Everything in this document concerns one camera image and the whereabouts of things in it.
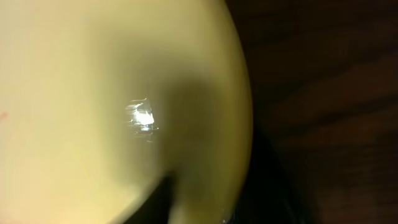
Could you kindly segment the yellow plate with red stain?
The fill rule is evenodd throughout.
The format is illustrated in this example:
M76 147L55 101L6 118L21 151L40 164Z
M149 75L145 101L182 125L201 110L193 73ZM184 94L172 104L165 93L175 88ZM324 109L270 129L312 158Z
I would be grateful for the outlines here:
M2 1L1 222L222 223L252 109L225 1Z

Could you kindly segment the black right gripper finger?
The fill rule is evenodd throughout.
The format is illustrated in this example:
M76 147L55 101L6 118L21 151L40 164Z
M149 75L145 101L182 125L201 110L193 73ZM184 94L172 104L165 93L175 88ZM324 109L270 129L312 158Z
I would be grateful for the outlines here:
M147 200L123 224L168 224L174 202L175 177L165 176Z

